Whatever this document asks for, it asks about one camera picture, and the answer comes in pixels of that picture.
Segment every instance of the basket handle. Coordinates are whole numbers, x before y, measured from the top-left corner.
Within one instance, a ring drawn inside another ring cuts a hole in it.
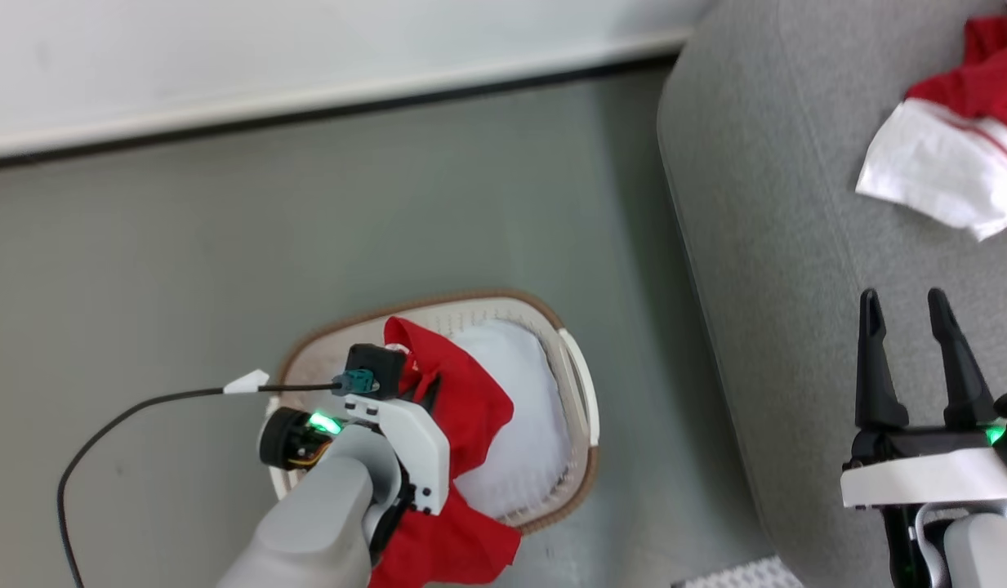
[[[586,359],[582,356],[579,343],[575,342],[575,338],[572,337],[568,328],[559,328],[558,335],[562,338],[562,343],[565,343],[565,348],[575,365],[575,376],[579,380],[579,392],[582,392],[582,404],[586,409],[586,424],[590,428],[590,447],[597,447],[597,438],[601,435],[601,423],[597,414],[597,395],[594,392],[594,380],[590,377],[590,368],[586,365]]]

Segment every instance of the white wall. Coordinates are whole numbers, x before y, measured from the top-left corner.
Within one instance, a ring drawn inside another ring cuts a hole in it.
[[[0,155],[674,49],[711,0],[0,0]]]

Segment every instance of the white cable clip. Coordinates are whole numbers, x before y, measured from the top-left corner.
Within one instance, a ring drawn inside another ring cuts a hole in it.
[[[249,392],[259,392],[260,387],[267,384],[267,381],[271,380],[271,377],[267,375],[263,370],[257,370],[250,372],[234,381],[234,383],[228,384],[224,387],[224,394],[226,395],[241,395],[249,394]]]

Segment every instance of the red cloth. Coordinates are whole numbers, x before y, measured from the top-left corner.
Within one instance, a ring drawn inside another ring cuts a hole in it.
[[[414,400],[441,377],[433,417],[448,438],[450,482],[439,517],[402,517],[370,588],[488,584],[514,563],[521,534],[470,508],[451,480],[483,464],[495,433],[514,416],[514,404],[473,357],[437,332],[391,317],[383,334],[410,351],[403,385],[415,385]]]
[[[964,25],[964,63],[918,83],[906,98],[943,105],[964,119],[992,117],[1007,127],[1007,16]]]

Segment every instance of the green led light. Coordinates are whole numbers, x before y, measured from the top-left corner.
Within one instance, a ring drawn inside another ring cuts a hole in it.
[[[313,428],[328,433],[329,435],[339,435],[343,428],[332,418],[325,417],[322,413],[314,413],[308,420],[308,425]]]
[[[989,444],[994,444],[1000,438],[1003,438],[1004,431],[1007,431],[1004,427],[990,427],[986,429],[986,439],[989,439]]]

